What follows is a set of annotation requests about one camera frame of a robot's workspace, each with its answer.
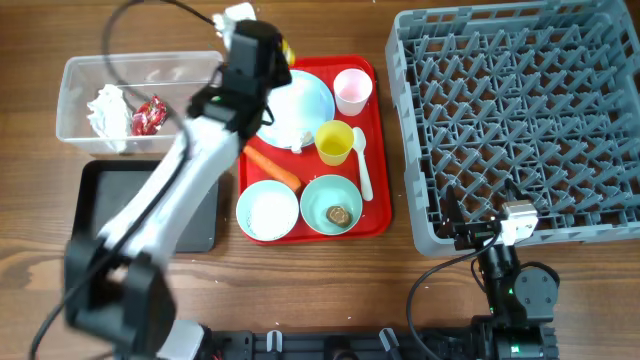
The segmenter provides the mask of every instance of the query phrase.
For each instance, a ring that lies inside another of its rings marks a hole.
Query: pink cup
[[[373,91],[373,82],[360,69],[343,70],[333,80],[338,111],[347,116],[360,114]]]

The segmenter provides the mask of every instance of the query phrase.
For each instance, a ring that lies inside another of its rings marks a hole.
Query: carrot
[[[244,147],[244,154],[269,176],[287,185],[294,193],[298,193],[302,184],[297,176],[276,165],[269,158],[249,145]]]

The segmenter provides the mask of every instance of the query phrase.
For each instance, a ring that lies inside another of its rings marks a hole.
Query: red tray
[[[361,56],[334,56],[322,58],[306,58],[296,60],[294,67],[298,70],[309,72],[322,80],[333,92],[333,79],[344,69],[358,68],[365,71],[375,80],[373,67]],[[302,218],[291,232],[285,237],[275,241],[258,241],[247,235],[249,240],[259,245],[284,245],[312,241],[343,240],[351,238],[372,237],[384,232],[391,223],[391,199],[389,197],[389,180],[387,178],[387,161],[384,153],[384,138],[382,137],[382,125],[380,123],[380,110],[378,109],[378,94],[374,81],[374,91],[364,110],[357,116],[342,115],[336,109],[335,118],[342,120],[352,127],[359,126],[367,138],[365,158],[373,187],[373,200],[363,201],[362,217],[360,221],[347,233],[338,236],[327,236],[315,232]],[[306,186],[316,177],[327,174],[336,174],[351,180],[360,189],[360,175],[358,174],[358,158],[354,151],[349,154],[347,160],[340,166],[325,165],[314,145],[302,149],[302,154],[293,154],[290,150],[275,148],[266,144],[258,137],[249,141],[249,145],[270,158],[274,163],[295,174],[302,186]],[[258,166],[242,154],[238,160],[239,193],[241,194],[251,184],[271,179]]]

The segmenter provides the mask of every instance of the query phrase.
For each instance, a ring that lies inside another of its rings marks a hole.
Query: plastic grid
[[[596,16],[602,5],[516,4],[509,16],[530,10],[536,21],[490,33],[456,21],[474,19],[476,7],[456,8],[419,14],[425,25],[404,32],[404,80],[434,232],[448,185],[465,218],[479,222],[497,214],[507,178],[534,200],[538,229],[640,219],[638,114],[627,104],[637,103],[637,90],[626,94],[617,83],[619,68],[637,61],[637,37]],[[478,10],[495,22],[504,11]]]

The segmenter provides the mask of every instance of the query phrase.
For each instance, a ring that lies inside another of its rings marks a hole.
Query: gray dish rack
[[[521,245],[640,238],[640,44],[622,0],[399,13],[386,48],[416,248],[439,238],[446,188],[489,220],[511,178],[540,213]]]

